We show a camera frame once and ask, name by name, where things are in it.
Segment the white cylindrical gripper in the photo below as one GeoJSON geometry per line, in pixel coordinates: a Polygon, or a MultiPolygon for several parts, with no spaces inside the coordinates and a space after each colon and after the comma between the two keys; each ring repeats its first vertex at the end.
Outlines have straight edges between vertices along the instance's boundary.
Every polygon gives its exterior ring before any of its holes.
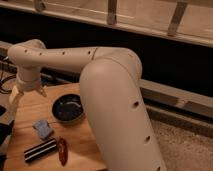
{"type": "Polygon", "coordinates": [[[41,87],[40,69],[38,67],[18,67],[16,74],[16,85],[17,86],[12,88],[12,92],[9,97],[10,104],[15,104],[18,102],[24,95],[23,92],[29,92],[37,89],[40,95],[47,97],[45,89],[41,87]]]}

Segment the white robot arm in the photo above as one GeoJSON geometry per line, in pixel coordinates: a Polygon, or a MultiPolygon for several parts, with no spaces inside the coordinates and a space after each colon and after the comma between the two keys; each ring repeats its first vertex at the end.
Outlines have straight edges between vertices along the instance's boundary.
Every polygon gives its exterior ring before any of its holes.
{"type": "Polygon", "coordinates": [[[166,171],[140,91],[142,64],[130,49],[48,49],[38,39],[12,45],[19,91],[40,87],[40,69],[80,75],[80,99],[108,171],[166,171]]]}

